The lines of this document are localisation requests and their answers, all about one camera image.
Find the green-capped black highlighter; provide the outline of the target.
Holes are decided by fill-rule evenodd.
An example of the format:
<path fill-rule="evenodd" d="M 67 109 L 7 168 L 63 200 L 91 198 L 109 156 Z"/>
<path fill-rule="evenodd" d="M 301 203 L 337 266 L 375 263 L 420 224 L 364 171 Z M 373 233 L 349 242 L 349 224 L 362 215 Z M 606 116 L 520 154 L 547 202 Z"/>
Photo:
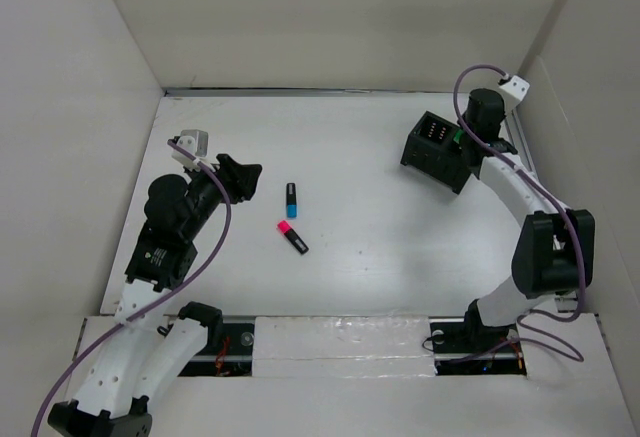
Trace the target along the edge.
<path fill-rule="evenodd" d="M 453 138 L 452 138 L 452 147 L 455 149 L 460 149 L 460 141 L 462 136 L 464 135 L 464 131 L 462 129 L 458 129 Z"/>

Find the blue-capped black highlighter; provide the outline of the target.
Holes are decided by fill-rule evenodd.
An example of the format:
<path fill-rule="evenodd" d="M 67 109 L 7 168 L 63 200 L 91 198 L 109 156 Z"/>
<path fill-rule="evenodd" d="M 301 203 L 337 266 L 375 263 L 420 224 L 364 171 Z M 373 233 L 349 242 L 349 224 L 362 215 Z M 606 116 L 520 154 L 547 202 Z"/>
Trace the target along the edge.
<path fill-rule="evenodd" d="M 286 184 L 286 216 L 288 219 L 294 219 L 297 217 L 298 205 L 297 205 L 297 188 L 293 182 Z"/>

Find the pink-capped black highlighter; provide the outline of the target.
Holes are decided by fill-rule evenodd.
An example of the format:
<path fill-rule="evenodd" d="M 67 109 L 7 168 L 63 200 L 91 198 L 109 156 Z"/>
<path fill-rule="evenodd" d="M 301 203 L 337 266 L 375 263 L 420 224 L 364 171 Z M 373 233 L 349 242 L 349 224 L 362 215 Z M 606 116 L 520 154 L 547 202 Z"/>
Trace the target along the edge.
<path fill-rule="evenodd" d="M 277 228 L 300 255 L 304 255 L 309 251 L 307 244 L 286 220 L 279 222 Z"/>

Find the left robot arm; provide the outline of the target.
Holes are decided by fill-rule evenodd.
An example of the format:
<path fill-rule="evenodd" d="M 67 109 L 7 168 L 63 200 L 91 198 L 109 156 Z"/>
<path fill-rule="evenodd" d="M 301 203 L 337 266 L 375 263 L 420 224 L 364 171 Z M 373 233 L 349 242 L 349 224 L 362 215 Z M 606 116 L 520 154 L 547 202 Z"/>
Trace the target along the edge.
<path fill-rule="evenodd" d="M 184 170 L 149 186 L 146 220 L 125 270 L 115 325 L 89 346 L 98 356 L 83 384 L 47 417 L 62 436 L 149 435 L 154 412 L 191 358 L 222 344 L 219 309 L 190 301 L 173 323 L 166 312 L 201 273 L 191 268 L 195 237 L 218 206 L 254 196 L 262 167 L 227 154 L 214 165 L 187 155 Z"/>

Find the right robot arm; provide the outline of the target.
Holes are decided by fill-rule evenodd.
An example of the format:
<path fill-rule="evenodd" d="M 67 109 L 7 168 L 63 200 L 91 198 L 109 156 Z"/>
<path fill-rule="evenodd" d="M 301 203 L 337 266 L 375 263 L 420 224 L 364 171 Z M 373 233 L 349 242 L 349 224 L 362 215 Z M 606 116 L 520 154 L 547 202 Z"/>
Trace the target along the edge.
<path fill-rule="evenodd" d="M 518 326 L 557 295 L 584 298 L 593 280 L 595 218 L 555 198 L 523 167 L 516 149 L 500 136 L 506 117 L 496 91 L 473 90 L 460 119 L 463 160 L 491 189 L 520 227 L 510 275 L 495 290 L 471 302 L 461 339 L 473 351 L 492 351 Z"/>

